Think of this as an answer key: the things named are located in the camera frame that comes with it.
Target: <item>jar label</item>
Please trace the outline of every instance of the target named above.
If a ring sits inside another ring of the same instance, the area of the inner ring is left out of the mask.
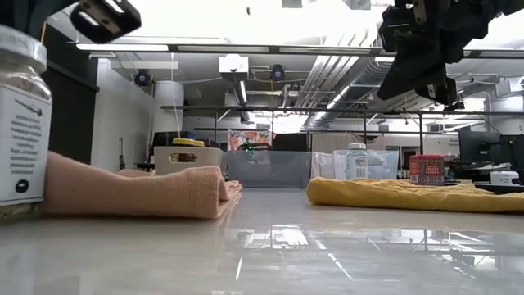
[[[0,84],[0,206],[43,199],[50,102]]]

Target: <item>peach towel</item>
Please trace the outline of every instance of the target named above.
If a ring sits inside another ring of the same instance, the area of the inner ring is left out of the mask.
[[[123,170],[114,174],[49,152],[44,214],[162,216],[215,219],[242,196],[220,168],[189,168],[170,175]]]

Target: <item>white cylinder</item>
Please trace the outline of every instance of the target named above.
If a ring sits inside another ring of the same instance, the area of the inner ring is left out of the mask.
[[[155,83],[155,106],[153,109],[153,132],[182,131],[183,111],[162,110],[162,106],[183,106],[183,85],[174,81]]]

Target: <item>folded towel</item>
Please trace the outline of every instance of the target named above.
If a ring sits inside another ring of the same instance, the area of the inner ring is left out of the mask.
[[[170,175],[114,174],[49,153],[41,212],[59,215],[165,216],[215,219],[242,195],[220,168]]]
[[[524,212],[524,193],[494,195],[474,184],[422,186],[402,180],[315,178],[306,190],[319,205],[461,212]]]

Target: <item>red box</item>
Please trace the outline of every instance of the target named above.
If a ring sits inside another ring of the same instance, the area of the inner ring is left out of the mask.
[[[444,157],[438,155],[409,157],[409,179],[414,184],[444,185]]]

